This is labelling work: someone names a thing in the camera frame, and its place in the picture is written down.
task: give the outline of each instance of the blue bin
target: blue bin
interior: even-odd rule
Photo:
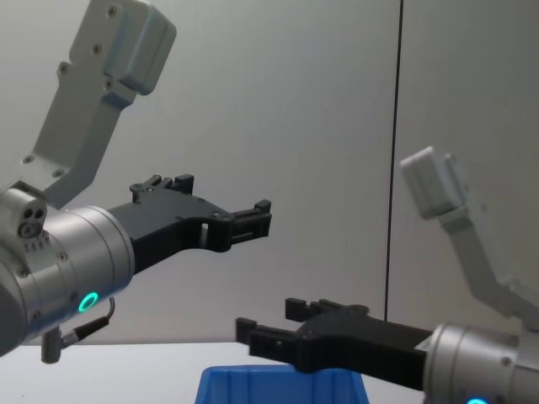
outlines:
[[[304,375],[288,365],[206,369],[195,404],[369,404],[357,373],[328,369]]]

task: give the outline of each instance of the white wall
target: white wall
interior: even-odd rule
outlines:
[[[161,81],[124,112],[94,186],[70,206],[112,207],[151,174],[193,173],[199,196],[229,210],[271,199],[275,218],[267,239],[136,276],[92,341],[230,339],[237,316],[286,326],[290,296],[381,316],[398,0],[154,3],[179,28]],[[86,6],[3,4],[5,178],[35,141]]]
[[[539,286],[539,3],[405,0],[396,157],[435,146],[467,169],[513,270]],[[419,219],[396,172],[389,319],[515,329],[470,296],[436,222]]]

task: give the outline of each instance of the white table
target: white table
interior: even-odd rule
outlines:
[[[40,362],[39,347],[20,347],[0,359],[0,402],[6,404],[191,404],[201,372],[210,366],[271,364],[236,343],[85,345]],[[372,404],[420,404],[423,395],[364,377]]]

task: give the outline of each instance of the green led ring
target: green led ring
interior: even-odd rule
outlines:
[[[78,305],[78,312],[84,313],[85,311],[91,309],[95,306],[95,304],[99,300],[99,295],[95,292],[88,293],[86,296],[84,296],[83,301],[81,301],[81,304]]]

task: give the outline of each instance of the screw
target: screw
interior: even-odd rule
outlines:
[[[60,64],[60,68],[58,70],[60,71],[60,74],[66,74],[69,70],[69,65],[63,61]]]
[[[99,53],[101,53],[101,44],[95,44],[93,47],[92,47],[92,53],[94,55],[98,55]]]
[[[107,12],[107,18],[108,18],[108,19],[112,19],[112,18],[116,15],[116,12],[117,12],[117,11],[118,11],[118,10],[116,9],[115,6],[110,6],[110,7],[109,7],[109,11]]]
[[[27,278],[28,277],[28,271],[26,271],[26,269],[21,268],[21,269],[19,269],[17,271],[17,275],[22,279]]]
[[[52,172],[52,177],[53,178],[59,178],[62,175],[64,175],[64,173],[65,173],[64,170],[62,170],[61,168],[58,168],[57,170]]]

